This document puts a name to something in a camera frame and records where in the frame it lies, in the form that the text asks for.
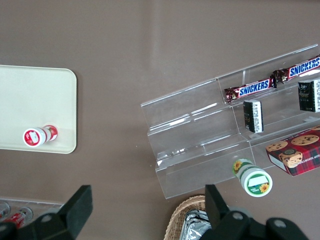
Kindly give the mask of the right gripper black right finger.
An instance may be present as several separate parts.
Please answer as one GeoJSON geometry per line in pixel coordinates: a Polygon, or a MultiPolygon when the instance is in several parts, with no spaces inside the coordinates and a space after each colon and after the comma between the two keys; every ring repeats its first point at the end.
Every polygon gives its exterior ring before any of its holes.
{"type": "Polygon", "coordinates": [[[204,233],[206,240],[259,240],[251,232],[252,218],[236,209],[230,210],[214,184],[205,186],[205,211],[211,229],[204,233]]]}

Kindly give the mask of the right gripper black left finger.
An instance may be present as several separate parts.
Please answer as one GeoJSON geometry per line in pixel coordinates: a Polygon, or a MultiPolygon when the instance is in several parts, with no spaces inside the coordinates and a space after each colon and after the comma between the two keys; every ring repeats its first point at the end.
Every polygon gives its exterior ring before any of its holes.
{"type": "Polygon", "coordinates": [[[31,225],[29,240],[75,240],[93,212],[91,185],[82,185],[57,212],[47,212],[31,225]]]}

